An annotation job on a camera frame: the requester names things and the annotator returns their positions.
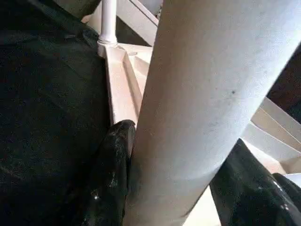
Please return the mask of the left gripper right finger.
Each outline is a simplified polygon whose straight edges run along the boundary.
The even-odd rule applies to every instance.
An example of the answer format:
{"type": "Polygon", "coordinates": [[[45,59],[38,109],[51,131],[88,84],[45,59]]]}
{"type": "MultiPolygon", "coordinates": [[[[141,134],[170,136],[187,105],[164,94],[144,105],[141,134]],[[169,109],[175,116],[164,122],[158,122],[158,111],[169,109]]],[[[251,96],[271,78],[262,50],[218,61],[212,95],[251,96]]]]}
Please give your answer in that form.
{"type": "Polygon", "coordinates": [[[211,180],[210,190],[223,226],[299,226],[301,189],[271,174],[238,139],[211,180]]]}

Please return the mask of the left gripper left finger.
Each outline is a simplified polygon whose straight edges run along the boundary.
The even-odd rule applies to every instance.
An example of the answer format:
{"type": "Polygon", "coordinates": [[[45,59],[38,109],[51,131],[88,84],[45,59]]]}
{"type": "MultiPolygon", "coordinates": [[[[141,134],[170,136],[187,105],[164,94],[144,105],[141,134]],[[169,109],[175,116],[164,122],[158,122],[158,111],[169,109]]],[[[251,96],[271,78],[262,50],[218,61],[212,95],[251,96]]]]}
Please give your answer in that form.
{"type": "Polygon", "coordinates": [[[134,137],[132,120],[122,120],[108,130],[88,177],[78,225],[122,225],[134,137]]]}

